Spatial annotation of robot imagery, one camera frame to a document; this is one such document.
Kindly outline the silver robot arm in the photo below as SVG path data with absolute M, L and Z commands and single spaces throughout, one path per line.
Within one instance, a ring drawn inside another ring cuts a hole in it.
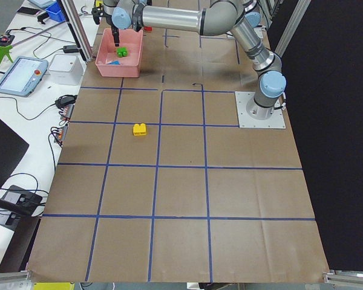
M 263 31 L 267 31 L 269 26 L 268 18 L 262 5 L 257 0 L 247 1 L 244 4 L 245 18 L 250 23 L 257 36 L 262 39 Z
M 276 101 L 284 94 L 287 81 L 282 74 L 280 57 L 267 49 L 247 19 L 247 1 L 210 1 L 208 8 L 185 10 L 154 6 L 151 1 L 103 1 L 91 10 L 94 22 L 105 18 L 112 29 L 114 44 L 120 44 L 119 33 L 143 27 L 190 31 L 201 36 L 230 33 L 252 61 L 258 74 L 253 99 L 247 113 L 256 120 L 267 120 L 276 109 Z

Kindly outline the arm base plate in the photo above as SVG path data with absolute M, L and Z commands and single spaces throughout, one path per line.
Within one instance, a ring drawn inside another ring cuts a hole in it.
M 285 129 L 283 110 L 277 100 L 271 108 L 255 103 L 254 92 L 235 91 L 238 125 L 241 129 Z

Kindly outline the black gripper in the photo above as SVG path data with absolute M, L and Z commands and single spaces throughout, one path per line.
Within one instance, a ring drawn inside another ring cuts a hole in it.
M 107 24 L 110 25 L 115 47 L 118 47 L 120 45 L 120 37 L 119 29 L 113 24 L 111 15 L 114 9 L 117 7 L 118 3 L 119 0 L 94 1 L 93 8 L 91 9 L 91 14 L 96 25 L 100 24 L 101 18 L 105 18 Z

